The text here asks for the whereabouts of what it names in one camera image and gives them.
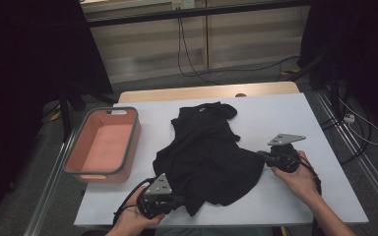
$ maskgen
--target plastic bin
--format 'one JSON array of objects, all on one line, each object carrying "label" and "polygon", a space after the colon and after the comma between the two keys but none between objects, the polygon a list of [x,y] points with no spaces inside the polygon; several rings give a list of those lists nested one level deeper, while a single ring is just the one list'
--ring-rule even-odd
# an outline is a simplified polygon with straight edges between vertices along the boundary
[{"label": "plastic bin", "polygon": [[83,182],[126,181],[140,132],[138,112],[134,107],[91,110],[68,148],[64,171]]}]

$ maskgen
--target finger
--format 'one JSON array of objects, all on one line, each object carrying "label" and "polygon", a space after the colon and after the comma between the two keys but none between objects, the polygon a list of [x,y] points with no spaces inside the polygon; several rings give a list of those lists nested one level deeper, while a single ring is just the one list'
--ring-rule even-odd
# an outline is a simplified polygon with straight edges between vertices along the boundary
[{"label": "finger", "polygon": [[277,176],[277,177],[281,177],[283,174],[284,174],[284,172],[283,171],[281,171],[279,168],[277,168],[276,166],[272,166],[272,171],[273,171],[273,173]]},{"label": "finger", "polygon": [[165,217],[164,213],[156,215],[153,219],[149,221],[148,226],[159,224],[164,219],[164,217]]},{"label": "finger", "polygon": [[141,192],[145,189],[145,186],[141,186],[137,189],[137,191],[131,196],[131,198],[128,200],[127,205],[134,205],[137,202],[138,197],[140,196]]},{"label": "finger", "polygon": [[303,150],[297,150],[297,154],[298,154],[300,157],[307,159],[307,158],[306,158],[305,151],[303,151]]}]

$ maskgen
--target white table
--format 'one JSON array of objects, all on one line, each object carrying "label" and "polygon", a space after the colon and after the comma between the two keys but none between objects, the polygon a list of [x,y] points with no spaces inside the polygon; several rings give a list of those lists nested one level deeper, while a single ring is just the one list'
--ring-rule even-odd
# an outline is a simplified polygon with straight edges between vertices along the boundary
[{"label": "white table", "polygon": [[[216,101],[237,109],[238,114],[229,121],[229,125],[234,134],[241,137],[238,143],[241,148],[269,150],[268,141],[278,133],[305,136],[306,140],[293,145],[306,151],[322,180],[326,202],[346,223],[368,221],[305,96],[293,93],[116,104],[136,107],[142,124],[131,176],[122,184],[89,184],[75,225],[110,225],[113,213],[129,192],[142,180],[155,176],[153,160],[157,151],[167,147],[174,139],[170,120],[177,117],[179,108]],[[275,226],[311,221],[312,214],[307,206],[265,166],[259,183],[236,203],[230,206],[204,204],[193,217],[181,207],[168,215],[158,227]]]}]

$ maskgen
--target cable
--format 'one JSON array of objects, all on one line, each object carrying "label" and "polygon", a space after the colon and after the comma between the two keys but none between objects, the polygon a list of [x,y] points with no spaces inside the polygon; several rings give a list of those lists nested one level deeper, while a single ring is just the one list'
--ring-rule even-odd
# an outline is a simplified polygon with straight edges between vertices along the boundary
[{"label": "cable", "polygon": [[209,81],[209,80],[206,80],[204,78],[201,77],[201,75],[199,75],[196,71],[195,71],[195,68],[193,68],[193,65],[192,65],[192,61],[190,60],[190,57],[189,57],[189,53],[188,53],[188,47],[186,45],[186,39],[185,39],[185,31],[184,31],[184,28],[183,28],[183,22],[182,22],[182,19],[179,18],[177,19],[178,22],[179,22],[179,52],[178,52],[178,56],[177,56],[177,65],[179,67],[179,70],[180,72],[182,73],[183,76],[187,76],[185,75],[183,72],[182,72],[182,69],[180,68],[180,29],[181,29],[181,32],[182,32],[182,38],[183,38],[183,43],[185,45],[185,50],[186,50],[186,56],[188,58],[188,61],[189,61],[189,65],[190,67],[192,68],[192,71],[195,73],[195,77],[198,77],[199,79],[205,81],[205,82],[209,82],[209,83],[213,83],[215,85],[220,85],[220,83],[218,82],[214,82],[214,81]]},{"label": "cable", "polygon": [[127,198],[125,198],[124,202],[122,202],[122,205],[118,208],[118,210],[114,213],[114,217],[113,217],[113,223],[112,224],[115,224],[116,221],[118,220],[118,217],[119,215],[122,213],[122,211],[128,207],[137,207],[137,206],[125,206],[128,202],[128,200],[130,200],[131,196],[133,196],[135,194],[135,192],[137,192],[137,190],[142,186],[144,185],[145,183],[152,183],[154,180],[156,180],[156,177],[155,178],[148,178],[148,179],[145,179],[143,180],[140,184],[138,184],[131,192],[130,194],[127,196]]},{"label": "cable", "polygon": [[[299,164],[308,169],[312,175],[314,176],[314,182],[315,182],[315,187],[317,188],[318,194],[322,195],[322,187],[321,187],[321,179],[318,177],[318,174],[315,172],[314,168],[312,167],[311,163],[304,157],[299,156],[300,159],[304,160],[306,163],[302,162],[300,159]],[[316,235],[325,235],[324,232],[322,231],[321,226],[319,225],[317,219],[314,218],[312,219],[312,236]]]},{"label": "cable", "polygon": [[[369,115],[367,113],[367,110],[364,108],[364,106],[363,106],[363,110],[364,110],[364,113],[366,114],[367,119],[369,120]],[[363,128],[362,128],[361,123],[359,121],[358,121],[358,124],[360,125],[362,136],[364,136]],[[371,126],[369,126],[369,134],[367,136],[367,140],[370,140],[371,135],[372,135],[372,129],[371,129]],[[352,155],[349,159],[347,159],[345,161],[341,161],[340,165],[345,165],[345,164],[348,164],[348,163],[352,162],[354,159],[356,159],[357,157],[359,157],[361,154],[364,153],[364,151],[367,149],[367,146],[368,146],[368,142],[366,142],[365,140],[363,140],[362,144],[359,146],[358,150],[354,153],[354,155]]]},{"label": "cable", "polygon": [[281,73],[282,73],[282,63],[279,64],[279,74],[278,77],[275,79],[275,82],[277,82],[281,78]]},{"label": "cable", "polygon": [[[362,116],[360,116],[359,114],[357,114],[356,112],[354,112],[351,108],[349,108],[342,100],[340,100],[340,102],[349,110],[349,111],[351,111],[351,113],[353,113],[354,115],[356,115],[357,117],[359,117],[360,119],[362,119],[363,121],[365,121],[365,122],[367,122],[370,126],[372,126],[372,127],[374,127],[377,131],[378,131],[378,128],[373,124],[373,123],[371,123],[370,121],[368,121],[368,120],[366,120],[366,119],[364,119]],[[361,137],[352,127],[351,127],[351,125],[348,123],[348,127],[359,137],[359,138],[361,138],[362,140],[364,140],[364,141],[366,141],[366,142],[368,142],[368,143],[370,143],[370,144],[372,144],[372,145],[376,145],[376,146],[378,146],[378,143],[373,143],[373,142],[371,142],[371,141],[368,141],[368,140],[366,140],[366,139],[364,139],[363,137]]]},{"label": "cable", "polygon": [[[269,68],[272,68],[272,67],[275,67],[275,66],[278,66],[280,65],[282,62],[284,61],[287,61],[289,59],[293,59],[293,58],[298,58],[299,56],[291,56],[291,57],[286,57],[284,59],[282,59],[281,61],[275,63],[275,64],[272,64],[270,66],[266,66],[266,67],[261,67],[261,68],[254,68],[254,69],[224,69],[224,70],[209,70],[209,71],[204,71],[204,72],[196,72],[193,68],[193,65],[192,65],[192,62],[190,60],[190,57],[189,57],[189,53],[188,53],[188,49],[187,49],[187,45],[186,45],[186,39],[185,39],[185,33],[184,33],[184,28],[183,28],[183,22],[182,20],[179,18],[178,19],[178,22],[179,22],[179,49],[178,49],[178,55],[177,55],[177,65],[178,65],[178,68],[179,68],[179,71],[180,73],[185,76],[185,77],[198,77],[200,78],[201,80],[203,81],[207,81],[207,82],[210,82],[210,83],[214,83],[214,84],[218,84],[220,85],[220,83],[218,82],[214,82],[214,81],[209,81],[209,80],[206,80],[204,78],[201,78],[201,76],[203,75],[206,75],[206,74],[210,74],[210,73],[219,73],[219,72],[254,72],[254,71],[261,71],[261,70],[265,70],[265,69],[269,69]],[[180,47],[180,41],[181,41],[181,38],[183,38],[183,43],[185,45],[185,51],[186,51],[186,56],[189,60],[189,64],[192,68],[192,71],[194,72],[195,75],[190,75],[190,74],[186,74],[182,71],[181,69],[181,66],[180,66],[180,51],[181,51],[181,47]]]}]

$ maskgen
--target black cable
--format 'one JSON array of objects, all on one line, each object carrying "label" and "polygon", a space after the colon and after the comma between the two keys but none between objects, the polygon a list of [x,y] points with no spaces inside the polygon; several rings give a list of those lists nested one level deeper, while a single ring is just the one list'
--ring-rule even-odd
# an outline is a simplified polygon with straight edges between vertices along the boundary
[{"label": "black cable", "polygon": [[[299,164],[308,169],[314,176],[315,187],[317,188],[318,194],[322,195],[321,179],[318,177],[318,174],[315,172],[311,163],[304,157],[300,156],[306,163],[302,162],[300,159]],[[312,220],[312,236],[325,235],[322,228],[319,226],[317,219],[314,217]]]},{"label": "black cable", "polygon": [[[368,112],[367,112],[367,109],[364,107],[363,104],[361,104],[362,108],[363,108],[363,111],[364,111],[364,114],[366,115],[366,118],[367,118],[367,121],[370,121],[370,116],[368,115]],[[367,139],[366,140],[370,140],[371,138],[371,135],[372,135],[372,129],[371,129],[371,126],[369,125],[369,128],[368,128],[368,136],[367,136]],[[367,146],[369,145],[369,142],[363,140],[362,141],[362,144],[360,145],[359,149],[347,160],[345,161],[341,161],[340,162],[340,165],[346,165],[350,162],[352,162],[353,160],[355,160],[357,157],[359,157],[360,155],[362,155],[365,150],[367,149]]]},{"label": "black cable", "polygon": [[275,82],[277,82],[281,78],[281,73],[282,73],[282,63],[279,64],[279,74],[278,77],[275,79]]},{"label": "black cable", "polygon": [[128,200],[130,200],[131,196],[133,196],[137,190],[142,186],[144,185],[145,183],[152,183],[153,181],[156,180],[156,177],[155,178],[148,178],[148,179],[145,179],[143,180],[140,184],[138,184],[131,192],[130,194],[127,196],[127,198],[125,198],[124,202],[122,202],[122,205],[118,208],[118,210],[114,213],[114,217],[113,217],[113,225],[116,223],[116,221],[118,220],[118,217],[119,215],[122,213],[122,211],[127,208],[127,207],[137,207],[137,206],[125,206],[128,202]]},{"label": "black cable", "polygon": [[[326,85],[325,89],[330,90],[331,88],[329,88],[328,85]],[[323,125],[325,125],[326,123],[328,123],[330,121],[334,121],[334,123],[332,123],[332,124],[330,124],[330,125],[328,125],[326,127],[323,127]],[[323,122],[319,123],[319,125],[321,126],[321,129],[323,131],[325,131],[325,130],[328,130],[330,128],[333,128],[335,126],[340,125],[342,121],[343,121],[343,117],[339,117],[339,119],[336,119],[336,117],[332,117],[332,118],[330,118],[330,119],[328,119],[326,121],[323,121]]]},{"label": "black cable", "polygon": [[[204,78],[201,78],[201,76],[203,75],[206,75],[206,74],[210,74],[210,73],[219,73],[219,72],[254,72],[254,71],[261,71],[261,70],[265,70],[265,69],[269,69],[269,68],[272,68],[272,67],[275,67],[275,66],[278,66],[280,65],[282,62],[284,61],[287,61],[289,59],[293,59],[293,58],[298,58],[299,56],[291,56],[291,57],[286,57],[284,59],[282,59],[281,61],[275,63],[275,64],[272,64],[270,66],[266,66],[266,67],[261,67],[261,68],[254,68],[254,69],[224,69],[224,70],[209,70],[209,71],[204,71],[204,72],[196,72],[195,69],[193,68],[192,66],[192,62],[190,60],[190,57],[189,57],[189,53],[188,53],[188,49],[187,49],[187,45],[186,45],[186,39],[185,39],[185,33],[184,33],[184,28],[183,28],[183,22],[182,20],[179,18],[178,19],[178,22],[179,22],[179,49],[178,49],[178,55],[177,55],[177,65],[178,65],[178,68],[179,68],[179,71],[180,73],[185,76],[185,77],[198,77],[200,78],[201,80],[203,81],[206,81],[206,82],[210,82],[210,83],[214,83],[214,84],[218,84],[220,85],[220,83],[218,82],[214,82],[214,81],[209,81],[209,80],[206,80]],[[180,51],[181,51],[181,47],[180,47],[180,41],[181,41],[181,38],[183,38],[183,43],[185,45],[185,51],[186,51],[186,56],[189,60],[189,64],[192,68],[192,71],[194,72],[195,75],[190,75],[190,74],[186,74],[182,71],[181,69],[181,66],[180,66]]]},{"label": "black cable", "polygon": [[189,61],[189,65],[190,67],[192,68],[192,71],[195,73],[195,77],[198,77],[199,79],[201,79],[202,81],[205,81],[205,82],[209,82],[209,83],[212,83],[212,84],[215,84],[215,85],[220,85],[220,83],[218,82],[214,82],[214,81],[209,81],[209,80],[206,80],[204,78],[201,77],[201,75],[199,75],[196,71],[195,71],[195,68],[193,68],[193,65],[192,65],[192,61],[190,60],[190,57],[189,57],[189,52],[188,52],[188,47],[186,45],[186,39],[185,39],[185,30],[183,28],[183,22],[182,22],[182,19],[177,19],[178,22],[179,22],[179,52],[178,52],[178,57],[177,57],[177,64],[178,64],[178,67],[179,67],[179,70],[180,72],[182,73],[183,76],[187,76],[185,75],[181,68],[180,68],[180,29],[182,29],[182,38],[183,38],[183,43],[185,45],[185,50],[186,50],[186,56],[188,58],[188,61]]}]

